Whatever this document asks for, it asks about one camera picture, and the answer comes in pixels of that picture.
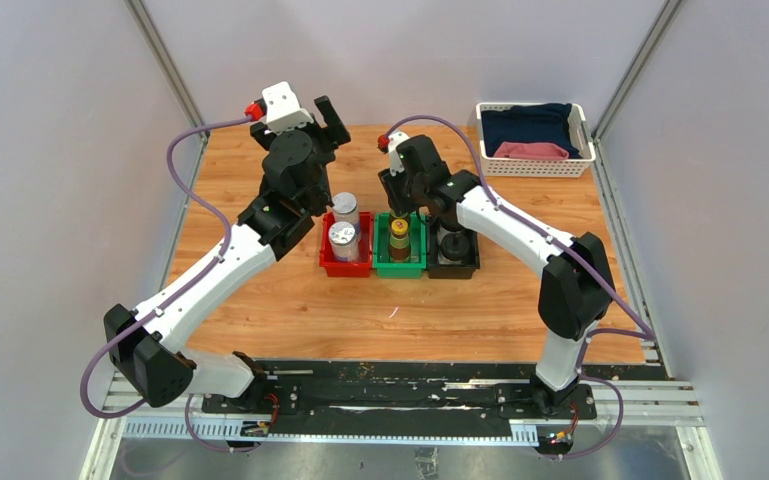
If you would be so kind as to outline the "sauce bottle yellow cap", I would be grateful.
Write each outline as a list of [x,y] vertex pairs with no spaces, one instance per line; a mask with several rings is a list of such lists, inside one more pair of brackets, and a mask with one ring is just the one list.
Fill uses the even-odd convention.
[[391,228],[394,222],[401,222],[408,228],[410,226],[410,214],[398,214],[395,210],[390,210],[387,220],[388,227]]
[[410,226],[407,220],[396,218],[390,222],[388,255],[393,263],[403,263],[410,260]]

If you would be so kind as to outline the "silver lid jar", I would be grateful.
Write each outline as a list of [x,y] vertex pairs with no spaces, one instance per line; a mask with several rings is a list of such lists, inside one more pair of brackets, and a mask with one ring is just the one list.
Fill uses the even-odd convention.
[[347,221],[336,221],[328,229],[328,240],[336,261],[343,263],[360,260],[360,233]]
[[360,213],[357,198],[350,192],[339,192],[333,197],[333,216],[335,222],[351,224],[360,234]]

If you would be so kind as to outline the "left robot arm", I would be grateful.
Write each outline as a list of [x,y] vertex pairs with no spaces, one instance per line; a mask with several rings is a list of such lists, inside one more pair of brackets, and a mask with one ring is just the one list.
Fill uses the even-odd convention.
[[186,344],[231,294],[294,249],[333,204],[327,166],[350,133],[326,96],[314,101],[318,115],[279,126],[276,115],[289,104],[261,98],[249,108],[258,119],[251,136],[266,151],[262,182],[236,221],[220,219],[222,240],[158,294],[133,308],[117,304],[104,316],[111,363],[140,395],[140,405],[159,408],[197,394],[227,397],[243,413],[265,403],[265,375],[253,360]]

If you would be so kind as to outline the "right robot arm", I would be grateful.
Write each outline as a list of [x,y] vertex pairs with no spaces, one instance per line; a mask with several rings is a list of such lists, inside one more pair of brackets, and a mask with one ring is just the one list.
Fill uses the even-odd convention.
[[445,230],[482,235],[539,277],[538,314],[548,332],[529,380],[531,403],[544,417],[561,414],[579,384],[585,336],[613,302],[602,240],[590,232],[574,236],[550,227],[502,199],[478,175],[451,172],[426,135],[396,130],[380,136],[377,147],[389,159],[379,180],[395,213],[425,208]]

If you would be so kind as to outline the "white plastic basket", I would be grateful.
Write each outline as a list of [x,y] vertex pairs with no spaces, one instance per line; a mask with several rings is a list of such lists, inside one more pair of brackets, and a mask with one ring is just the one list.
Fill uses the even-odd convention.
[[[480,102],[472,110],[469,127],[488,176],[578,178],[595,160],[584,110],[575,103]],[[505,143],[542,143],[560,152],[554,159],[498,156]]]

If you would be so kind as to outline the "green plastic bin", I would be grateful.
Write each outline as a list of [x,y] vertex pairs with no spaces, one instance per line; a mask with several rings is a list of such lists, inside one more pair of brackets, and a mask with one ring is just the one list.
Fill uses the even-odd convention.
[[411,253],[405,261],[393,261],[389,256],[388,213],[377,213],[373,225],[372,265],[380,278],[418,279],[427,266],[428,247],[424,216],[410,215],[409,239]]

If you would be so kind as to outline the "black plastic bin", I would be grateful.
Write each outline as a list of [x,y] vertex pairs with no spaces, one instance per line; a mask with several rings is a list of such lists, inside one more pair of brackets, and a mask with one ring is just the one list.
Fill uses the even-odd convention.
[[[439,240],[446,233],[464,233],[471,247],[467,259],[461,265],[441,265],[438,262]],[[477,234],[468,229],[450,230],[442,220],[430,216],[426,221],[427,233],[427,266],[426,271],[431,279],[467,280],[480,268],[480,253]]]

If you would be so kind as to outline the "red plastic bin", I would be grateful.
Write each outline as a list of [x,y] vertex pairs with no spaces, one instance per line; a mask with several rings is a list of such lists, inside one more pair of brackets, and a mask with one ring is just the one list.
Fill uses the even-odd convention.
[[318,265],[329,277],[366,278],[372,272],[374,218],[371,212],[360,212],[359,260],[357,262],[338,261],[334,255],[328,237],[329,228],[335,223],[334,215],[326,213],[321,220],[322,232],[319,248]]

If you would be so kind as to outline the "pink cloth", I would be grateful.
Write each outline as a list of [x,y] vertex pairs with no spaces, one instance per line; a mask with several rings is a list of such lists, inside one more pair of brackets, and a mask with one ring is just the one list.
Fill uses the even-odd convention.
[[564,161],[569,152],[549,142],[502,142],[493,153],[494,158],[537,161]]

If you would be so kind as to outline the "navy blue cloth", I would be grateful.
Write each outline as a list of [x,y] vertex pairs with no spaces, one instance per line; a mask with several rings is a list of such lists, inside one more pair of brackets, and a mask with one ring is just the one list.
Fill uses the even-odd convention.
[[546,103],[511,106],[503,110],[481,112],[485,151],[493,157],[502,142],[549,142],[569,152],[569,158],[581,159],[580,151],[569,134],[570,103]]

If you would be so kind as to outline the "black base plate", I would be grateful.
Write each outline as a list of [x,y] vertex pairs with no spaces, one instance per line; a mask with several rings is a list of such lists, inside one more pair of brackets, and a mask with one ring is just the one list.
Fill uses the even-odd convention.
[[200,413],[278,414],[277,432],[350,437],[508,437],[513,420],[562,428],[593,420],[592,389],[545,416],[531,403],[530,363],[260,361],[259,401],[211,394]]

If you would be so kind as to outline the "aluminium frame rail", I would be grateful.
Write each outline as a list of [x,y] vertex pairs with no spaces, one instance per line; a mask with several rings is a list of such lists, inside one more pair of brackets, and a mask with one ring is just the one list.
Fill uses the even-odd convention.
[[115,374],[81,477],[722,477],[692,385],[660,365],[589,365],[570,406],[549,415],[529,399],[528,364],[264,366],[250,410],[210,394],[139,406]]

